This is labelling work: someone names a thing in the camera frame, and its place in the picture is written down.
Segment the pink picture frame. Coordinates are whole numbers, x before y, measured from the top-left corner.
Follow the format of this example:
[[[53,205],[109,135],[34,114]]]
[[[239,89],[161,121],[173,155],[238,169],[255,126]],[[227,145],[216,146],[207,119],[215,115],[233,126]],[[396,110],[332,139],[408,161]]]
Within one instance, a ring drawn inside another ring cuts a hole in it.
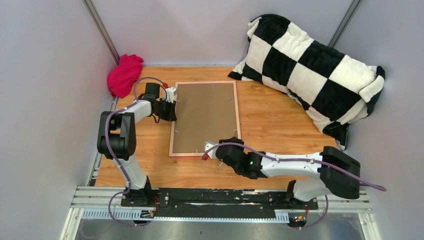
[[[197,157],[205,142],[241,138],[237,85],[230,81],[176,82],[170,157]]]

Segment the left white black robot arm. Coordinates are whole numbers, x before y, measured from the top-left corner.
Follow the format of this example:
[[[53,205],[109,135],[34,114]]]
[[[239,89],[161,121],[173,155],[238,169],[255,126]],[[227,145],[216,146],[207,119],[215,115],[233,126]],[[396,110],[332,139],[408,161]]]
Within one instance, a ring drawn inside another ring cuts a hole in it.
[[[100,115],[97,150],[114,162],[125,180],[121,200],[124,207],[146,207],[157,200],[149,177],[135,155],[136,124],[148,117],[152,117],[155,123],[175,122],[177,90],[166,83],[148,82],[145,92],[130,105],[115,111],[104,111]]]

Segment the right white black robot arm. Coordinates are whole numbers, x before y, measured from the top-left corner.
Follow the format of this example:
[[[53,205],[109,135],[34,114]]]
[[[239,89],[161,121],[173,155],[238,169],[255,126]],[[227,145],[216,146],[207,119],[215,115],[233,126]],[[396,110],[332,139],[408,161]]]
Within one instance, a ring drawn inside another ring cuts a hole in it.
[[[321,152],[303,155],[274,154],[263,151],[245,152],[241,139],[232,137],[218,143],[206,141],[205,157],[218,159],[231,167],[237,175],[249,179],[277,176],[298,176],[287,186],[286,204],[298,209],[305,202],[324,195],[356,200],[360,197],[361,164],[332,146]]]

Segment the magenta cloth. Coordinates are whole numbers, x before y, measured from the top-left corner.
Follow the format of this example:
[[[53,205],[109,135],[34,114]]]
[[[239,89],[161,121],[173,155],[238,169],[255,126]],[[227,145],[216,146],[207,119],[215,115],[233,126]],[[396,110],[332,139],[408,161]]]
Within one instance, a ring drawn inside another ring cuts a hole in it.
[[[118,65],[107,76],[107,88],[112,97],[128,96],[143,70],[143,58],[135,54],[124,54]]]

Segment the black white checkered pillow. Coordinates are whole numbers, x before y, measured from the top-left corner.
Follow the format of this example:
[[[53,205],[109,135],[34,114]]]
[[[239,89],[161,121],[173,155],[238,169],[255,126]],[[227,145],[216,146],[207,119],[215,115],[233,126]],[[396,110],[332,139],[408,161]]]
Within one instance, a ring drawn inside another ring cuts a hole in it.
[[[385,70],[318,42],[277,14],[251,20],[247,40],[245,58],[228,76],[261,83],[295,100],[317,129],[345,150],[350,124],[374,111]]]

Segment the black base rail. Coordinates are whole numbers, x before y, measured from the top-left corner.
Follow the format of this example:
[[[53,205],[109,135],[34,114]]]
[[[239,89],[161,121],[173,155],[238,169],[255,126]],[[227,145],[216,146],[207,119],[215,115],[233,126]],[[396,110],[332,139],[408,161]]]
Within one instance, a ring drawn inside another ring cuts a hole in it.
[[[121,198],[121,206],[152,208],[155,219],[160,217],[218,220],[261,221],[284,219],[277,215],[317,210],[315,198],[308,202],[288,198],[284,190],[212,189],[212,188],[154,188],[150,198],[136,195],[134,190]]]

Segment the left aluminium corner post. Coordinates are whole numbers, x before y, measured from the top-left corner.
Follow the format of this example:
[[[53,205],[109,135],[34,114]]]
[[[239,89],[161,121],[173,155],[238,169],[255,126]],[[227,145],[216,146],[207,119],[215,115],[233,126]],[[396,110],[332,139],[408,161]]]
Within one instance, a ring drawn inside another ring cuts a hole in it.
[[[92,21],[94,22],[103,42],[105,43],[110,55],[112,56],[113,61],[116,65],[119,64],[120,61],[120,55],[101,19],[101,16],[99,15],[95,4],[92,0],[82,0],[82,3],[84,4],[88,14],[90,15]]]

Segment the aluminium corner post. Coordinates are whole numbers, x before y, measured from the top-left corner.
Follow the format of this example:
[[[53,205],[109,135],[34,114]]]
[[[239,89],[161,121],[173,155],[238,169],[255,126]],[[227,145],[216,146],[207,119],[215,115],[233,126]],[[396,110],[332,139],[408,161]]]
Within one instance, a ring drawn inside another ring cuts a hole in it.
[[[364,0],[352,0],[349,7],[347,8],[346,13],[344,14],[343,18],[341,19],[338,27],[336,28],[334,34],[332,35],[328,46],[331,48],[335,48],[337,43],[339,42],[340,38],[342,37],[343,33],[347,29],[348,25],[354,18],[357,11],[360,9],[362,3]]]
[[[120,55],[101,19],[101,16],[99,15],[95,4],[92,0],[82,0],[82,3],[84,4],[88,14],[90,15],[92,21],[94,22],[103,42],[105,43],[110,55],[112,56],[113,61],[116,65],[119,64],[120,61]]]

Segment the right aluminium corner post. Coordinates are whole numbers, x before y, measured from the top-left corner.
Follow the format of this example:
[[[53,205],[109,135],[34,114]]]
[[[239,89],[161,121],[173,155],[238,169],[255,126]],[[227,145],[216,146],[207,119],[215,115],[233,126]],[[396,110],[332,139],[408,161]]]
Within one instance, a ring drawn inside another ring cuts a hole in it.
[[[335,48],[337,43],[339,42],[340,38],[342,37],[343,33],[347,29],[348,25],[354,18],[357,11],[360,9],[362,3],[364,0],[352,0],[349,7],[347,8],[346,13],[344,14],[343,18],[341,19],[338,27],[336,28],[334,34],[332,35],[328,46],[331,48]]]

